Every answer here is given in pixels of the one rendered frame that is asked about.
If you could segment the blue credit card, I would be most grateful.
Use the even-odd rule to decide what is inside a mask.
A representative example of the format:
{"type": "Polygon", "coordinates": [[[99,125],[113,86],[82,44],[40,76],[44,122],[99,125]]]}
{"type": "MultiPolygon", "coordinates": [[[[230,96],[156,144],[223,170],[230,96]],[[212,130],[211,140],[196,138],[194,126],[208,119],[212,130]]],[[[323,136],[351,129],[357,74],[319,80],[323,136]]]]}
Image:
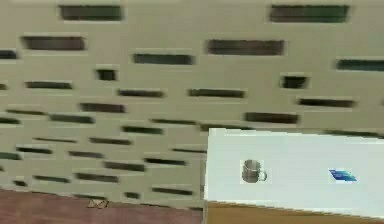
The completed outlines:
{"type": "Polygon", "coordinates": [[[356,177],[345,170],[330,170],[330,174],[335,181],[355,182],[356,177]]]}

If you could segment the silver metal mug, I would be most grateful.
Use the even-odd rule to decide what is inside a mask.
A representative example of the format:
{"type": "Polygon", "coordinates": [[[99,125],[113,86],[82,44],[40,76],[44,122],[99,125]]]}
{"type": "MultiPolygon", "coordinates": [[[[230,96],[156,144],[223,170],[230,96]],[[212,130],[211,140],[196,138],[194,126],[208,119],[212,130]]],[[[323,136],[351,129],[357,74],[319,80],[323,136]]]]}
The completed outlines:
{"type": "Polygon", "coordinates": [[[247,183],[257,183],[267,179],[267,173],[257,160],[245,160],[242,168],[242,179],[247,183]]]}

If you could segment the white topped wooden table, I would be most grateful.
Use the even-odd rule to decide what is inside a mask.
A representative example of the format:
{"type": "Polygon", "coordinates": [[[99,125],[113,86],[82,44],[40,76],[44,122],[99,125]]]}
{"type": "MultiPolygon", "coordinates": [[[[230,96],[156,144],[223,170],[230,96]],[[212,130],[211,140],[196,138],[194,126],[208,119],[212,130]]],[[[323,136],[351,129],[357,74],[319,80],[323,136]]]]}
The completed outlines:
{"type": "Polygon", "coordinates": [[[384,224],[384,139],[211,129],[204,201],[204,224],[384,224]],[[242,179],[248,159],[265,181],[242,179]]]}

